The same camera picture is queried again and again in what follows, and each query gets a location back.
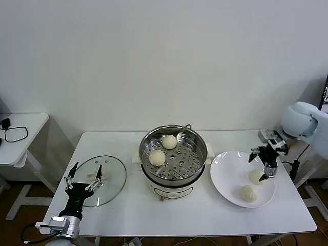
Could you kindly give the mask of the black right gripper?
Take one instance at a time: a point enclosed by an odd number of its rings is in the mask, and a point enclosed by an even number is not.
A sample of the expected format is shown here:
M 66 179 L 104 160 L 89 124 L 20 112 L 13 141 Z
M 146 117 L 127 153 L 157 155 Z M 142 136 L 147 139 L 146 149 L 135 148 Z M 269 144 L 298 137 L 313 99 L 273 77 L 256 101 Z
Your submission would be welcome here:
M 278 167 L 276 161 L 278 153 L 270 145 L 259 146 L 258 148 L 251 149 L 248 162 L 252 162 L 257 156 L 259 156 L 264 165 L 268 164 L 268 166 L 264 167 L 264 173 L 258 181 L 262 182 L 263 180 L 274 178 Z

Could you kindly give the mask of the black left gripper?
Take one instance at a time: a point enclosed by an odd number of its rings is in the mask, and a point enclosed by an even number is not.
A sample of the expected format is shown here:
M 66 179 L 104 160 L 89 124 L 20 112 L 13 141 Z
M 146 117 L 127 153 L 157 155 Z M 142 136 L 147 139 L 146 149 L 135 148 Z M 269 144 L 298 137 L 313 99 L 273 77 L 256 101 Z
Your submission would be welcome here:
M 82 217 L 84 201 L 93 196 L 95 191 L 102 185 L 102 165 L 99 166 L 95 176 L 95 181 L 90 185 L 88 183 L 73 182 L 78 167 L 78 162 L 70 169 L 65 180 L 65 192 L 68 195 L 68 201 L 65 208 L 59 213 L 59 216 Z

